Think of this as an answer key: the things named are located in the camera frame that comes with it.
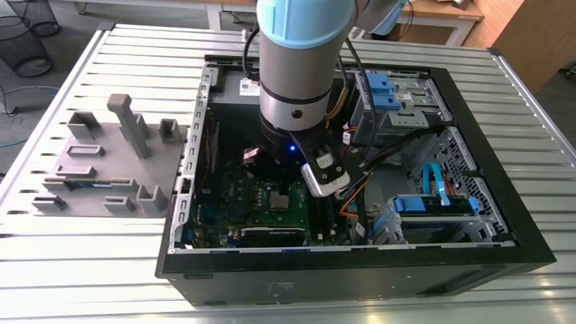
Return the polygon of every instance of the white sticker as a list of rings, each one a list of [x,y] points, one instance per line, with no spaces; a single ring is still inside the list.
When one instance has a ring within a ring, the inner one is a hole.
[[[345,132],[342,134],[342,142],[347,145],[351,145],[353,135],[350,132]]]
[[[365,238],[367,230],[365,229],[365,226],[362,226],[361,223],[357,223],[357,232],[361,234],[362,238]]]
[[[253,81],[249,78],[241,80],[241,96],[259,96],[261,95],[261,83]]]
[[[398,93],[397,94],[397,98],[398,100],[413,100],[413,96],[410,95],[410,93]]]

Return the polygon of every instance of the chair leg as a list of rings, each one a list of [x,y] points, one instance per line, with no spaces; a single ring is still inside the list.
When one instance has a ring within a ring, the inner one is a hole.
[[[74,7],[77,8],[77,13],[79,15],[86,15],[89,13],[89,11],[87,11],[89,2],[75,1]]]

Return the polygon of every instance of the screw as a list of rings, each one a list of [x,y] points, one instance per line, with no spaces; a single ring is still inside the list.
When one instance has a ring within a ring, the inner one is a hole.
[[[293,112],[293,117],[294,118],[301,118],[301,117],[303,117],[303,111],[302,110],[295,110],[294,112]]]

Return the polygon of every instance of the wire mesh trash bin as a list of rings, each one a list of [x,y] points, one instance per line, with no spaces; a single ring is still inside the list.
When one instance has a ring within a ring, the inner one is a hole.
[[[0,58],[23,78],[39,76],[53,68],[53,60],[33,32],[30,19],[0,17]]]
[[[18,16],[33,21],[38,36],[50,36],[61,31],[49,0],[6,0],[6,2]]]

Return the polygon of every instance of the slotted metal table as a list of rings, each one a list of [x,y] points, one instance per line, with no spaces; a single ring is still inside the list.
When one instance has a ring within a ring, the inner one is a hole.
[[[142,323],[574,323],[576,154],[498,55],[486,49],[361,40],[366,62],[447,68],[558,263],[459,296],[194,308],[155,278],[165,219],[35,217],[75,111],[118,122],[107,98],[127,93],[146,121],[193,119],[205,55],[241,55],[238,32],[117,25],[98,30],[0,184],[0,319]],[[258,55],[258,46],[251,47]],[[353,61],[345,48],[342,55]]]

